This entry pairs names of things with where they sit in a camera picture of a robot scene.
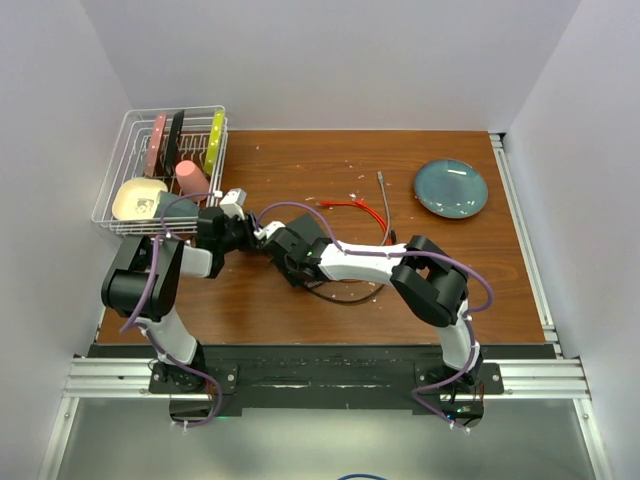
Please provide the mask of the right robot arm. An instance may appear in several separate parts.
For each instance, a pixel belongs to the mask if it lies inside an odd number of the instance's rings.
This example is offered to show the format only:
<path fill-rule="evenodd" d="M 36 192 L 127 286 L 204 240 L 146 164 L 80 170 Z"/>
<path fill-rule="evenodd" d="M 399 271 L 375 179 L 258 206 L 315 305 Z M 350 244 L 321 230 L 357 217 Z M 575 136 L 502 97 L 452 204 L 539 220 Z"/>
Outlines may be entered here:
<path fill-rule="evenodd" d="M 481 380 L 479 343 L 469 329 L 470 270 L 422 236 L 406 244 L 364 246 L 318 237 L 310 242 L 280 222 L 255 233 L 292 284 L 356 280 L 390 286 L 421 321 L 436 329 L 445 379 L 459 393 Z"/>

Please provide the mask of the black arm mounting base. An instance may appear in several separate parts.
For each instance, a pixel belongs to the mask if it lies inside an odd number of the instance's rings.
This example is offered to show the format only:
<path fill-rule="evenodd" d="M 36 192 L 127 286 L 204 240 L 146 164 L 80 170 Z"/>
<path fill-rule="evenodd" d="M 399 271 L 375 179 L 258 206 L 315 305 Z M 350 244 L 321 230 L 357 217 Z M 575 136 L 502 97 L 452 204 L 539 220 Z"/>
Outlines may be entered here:
<path fill-rule="evenodd" d="M 383 409 L 424 413 L 442 408 L 457 421 L 481 417 L 480 398 L 502 394 L 507 362 L 540 363 L 555 357 L 549 345 L 488 345 L 478 364 L 460 378 L 446 367 L 435 345 L 208 345 L 188 371 L 161 363 L 150 346 L 93 346 L 88 359 L 112 366 L 119 380 L 137 362 L 154 395 L 171 394 L 175 417 L 202 417 L 207 406 L 194 400 L 205 391 L 204 372 L 223 394 L 221 414 L 245 409 Z M 411 395 L 417 391 L 427 406 Z"/>

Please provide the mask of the black network switch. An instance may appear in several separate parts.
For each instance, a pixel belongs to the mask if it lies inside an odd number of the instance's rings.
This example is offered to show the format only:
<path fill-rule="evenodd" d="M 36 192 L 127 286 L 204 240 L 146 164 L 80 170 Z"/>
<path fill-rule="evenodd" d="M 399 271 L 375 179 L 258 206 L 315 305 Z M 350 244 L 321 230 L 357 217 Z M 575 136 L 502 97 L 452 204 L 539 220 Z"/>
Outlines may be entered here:
<path fill-rule="evenodd" d="M 307 287 L 311 283 L 326 281 L 321 271 L 321 256 L 331 243 L 329 237 L 310 214 L 302 215 L 287 223 L 286 227 L 297 232 L 305 240 L 305 255 L 300 270 L 279 270 L 293 287 Z"/>

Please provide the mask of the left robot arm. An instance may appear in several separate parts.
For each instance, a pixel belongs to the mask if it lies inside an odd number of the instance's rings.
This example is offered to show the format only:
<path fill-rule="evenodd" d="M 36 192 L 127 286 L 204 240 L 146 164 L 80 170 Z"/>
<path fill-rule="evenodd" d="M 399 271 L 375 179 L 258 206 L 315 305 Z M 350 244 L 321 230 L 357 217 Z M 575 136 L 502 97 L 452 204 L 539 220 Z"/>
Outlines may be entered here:
<path fill-rule="evenodd" d="M 196 245 L 179 237 L 126 237 L 101 287 L 103 304 L 125 320 L 123 332 L 137 328 L 153 346 L 160 379 L 185 393 L 212 384 L 202 345 L 181 320 L 175 301 L 183 276 L 216 278 L 225 255 L 257 248 L 256 217 L 204 209 L 196 222 Z"/>

